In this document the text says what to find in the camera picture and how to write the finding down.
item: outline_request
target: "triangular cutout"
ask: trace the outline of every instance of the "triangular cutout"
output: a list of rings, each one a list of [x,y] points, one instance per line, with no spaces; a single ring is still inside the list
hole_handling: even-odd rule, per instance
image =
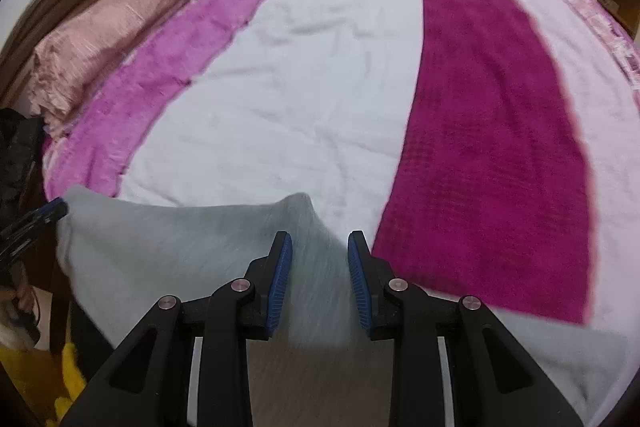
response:
[[[158,336],[156,330],[145,331],[140,341],[129,351],[120,366],[111,375],[109,379],[111,387],[133,394],[139,394],[143,390],[156,336]]]
[[[498,391],[502,394],[512,393],[533,384],[533,379],[527,370],[513,356],[495,331],[491,328],[482,330],[484,343],[489,352],[489,359],[494,369],[494,378]]]

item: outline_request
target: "gray fabric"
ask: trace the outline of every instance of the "gray fabric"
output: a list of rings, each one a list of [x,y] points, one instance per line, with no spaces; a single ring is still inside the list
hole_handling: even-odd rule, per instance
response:
[[[58,259],[76,299],[113,345],[162,295],[210,295],[265,256],[276,231],[287,230],[294,257],[280,328],[268,343],[248,343],[256,427],[387,425],[392,343],[372,343],[360,329],[346,238],[328,232],[307,195],[255,206],[168,208],[73,187],[65,200],[70,213],[59,223]],[[590,418],[622,367],[624,342],[532,317],[500,318],[580,416]]]

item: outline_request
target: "bed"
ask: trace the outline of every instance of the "bed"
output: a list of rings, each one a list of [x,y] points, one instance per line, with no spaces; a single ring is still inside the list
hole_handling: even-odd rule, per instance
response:
[[[640,367],[640,55],[596,0],[188,0],[58,91],[36,45],[96,1],[35,0],[0,54],[4,105],[76,95],[49,120],[48,199],[304,193],[336,240],[361,229],[396,275],[494,307],[585,425],[620,417]],[[116,313],[120,261],[59,261],[111,344],[170,285],[129,284]]]

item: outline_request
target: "metal bolt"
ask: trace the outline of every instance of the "metal bolt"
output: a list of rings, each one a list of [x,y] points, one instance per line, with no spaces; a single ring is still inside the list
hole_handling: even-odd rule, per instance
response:
[[[247,279],[236,279],[231,283],[231,289],[234,292],[246,292],[251,288],[251,283]]]
[[[394,292],[403,292],[407,288],[409,288],[409,283],[404,279],[391,279],[389,281],[389,288],[391,288]]]
[[[161,310],[170,310],[176,305],[177,302],[178,299],[176,299],[173,295],[165,295],[158,301],[158,307]]]
[[[478,297],[467,295],[464,299],[462,299],[462,305],[467,310],[477,310],[480,306],[482,306],[482,301]]]

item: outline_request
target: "person's hand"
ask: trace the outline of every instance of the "person's hand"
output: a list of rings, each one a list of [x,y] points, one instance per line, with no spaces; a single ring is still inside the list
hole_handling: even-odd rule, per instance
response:
[[[0,302],[11,301],[15,297],[20,299],[18,308],[22,311],[30,312],[33,310],[33,291],[31,290],[29,280],[27,279],[27,272],[24,267],[22,267],[22,277],[20,278],[20,284],[18,284],[17,290],[0,286]]]

